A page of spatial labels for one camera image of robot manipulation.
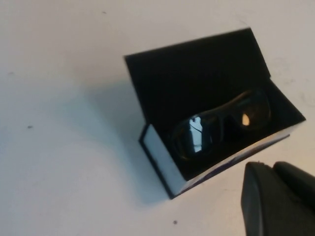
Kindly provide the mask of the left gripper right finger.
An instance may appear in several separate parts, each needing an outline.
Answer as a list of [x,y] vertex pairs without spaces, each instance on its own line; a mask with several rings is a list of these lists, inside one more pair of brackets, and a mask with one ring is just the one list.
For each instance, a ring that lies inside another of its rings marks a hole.
[[287,162],[274,164],[276,226],[315,225],[315,177]]

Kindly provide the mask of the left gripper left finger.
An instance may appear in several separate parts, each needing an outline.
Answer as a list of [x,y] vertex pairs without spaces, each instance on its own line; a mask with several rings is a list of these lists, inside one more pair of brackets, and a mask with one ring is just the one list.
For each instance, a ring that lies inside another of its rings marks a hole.
[[274,218],[277,180],[274,166],[246,164],[241,208],[248,236],[313,236],[315,226],[276,226]]

